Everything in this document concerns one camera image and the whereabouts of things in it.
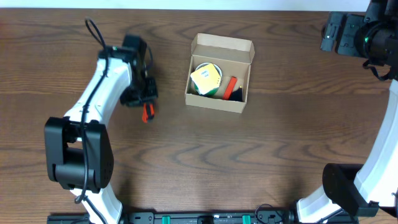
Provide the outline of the orange utility knife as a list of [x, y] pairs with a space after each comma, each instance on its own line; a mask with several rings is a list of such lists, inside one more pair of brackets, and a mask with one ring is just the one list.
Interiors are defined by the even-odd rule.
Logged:
[[153, 103], [144, 103], [143, 114], [142, 114], [143, 122], [148, 123], [152, 121], [154, 119], [154, 116], [155, 116], [155, 110]]

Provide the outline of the cardboard box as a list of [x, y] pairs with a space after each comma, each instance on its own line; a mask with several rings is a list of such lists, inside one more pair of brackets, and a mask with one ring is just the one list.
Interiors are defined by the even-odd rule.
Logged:
[[[190, 106], [214, 110], [242, 113], [247, 103], [251, 65], [255, 55], [251, 40], [198, 33], [192, 41], [188, 74], [203, 63], [212, 63], [221, 70], [221, 83], [211, 96], [199, 95], [190, 77], [185, 87], [185, 103]], [[243, 102], [223, 100], [223, 95], [231, 77], [238, 80], [236, 91], [243, 88]]]

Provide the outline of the black gold correction tape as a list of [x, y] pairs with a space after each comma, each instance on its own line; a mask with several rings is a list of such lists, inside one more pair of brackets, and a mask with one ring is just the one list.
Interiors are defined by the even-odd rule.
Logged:
[[243, 102], [243, 88], [240, 86], [236, 91], [233, 91], [229, 97], [230, 101]]

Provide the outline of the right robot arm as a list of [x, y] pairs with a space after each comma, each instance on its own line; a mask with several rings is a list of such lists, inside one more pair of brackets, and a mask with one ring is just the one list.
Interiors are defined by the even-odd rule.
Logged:
[[329, 57], [302, 48], [308, 67], [302, 94], [290, 103], [303, 122], [304, 140], [284, 155], [292, 161], [325, 164], [323, 185], [297, 202], [301, 222], [324, 222], [345, 210], [359, 215], [354, 198], [397, 213], [397, 65], [386, 77], [371, 76], [375, 57]]

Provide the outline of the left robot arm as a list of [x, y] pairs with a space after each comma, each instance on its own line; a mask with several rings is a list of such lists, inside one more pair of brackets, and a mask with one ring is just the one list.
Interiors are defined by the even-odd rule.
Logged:
[[149, 52], [147, 43], [131, 34], [120, 47], [105, 45], [80, 99], [63, 117], [47, 120], [48, 177], [75, 195], [87, 211], [84, 215], [50, 215], [48, 223], [129, 223], [129, 214], [110, 184], [114, 156], [107, 126], [118, 103], [141, 107], [144, 122], [154, 118], [158, 92], [154, 78], [147, 74], [145, 56]]

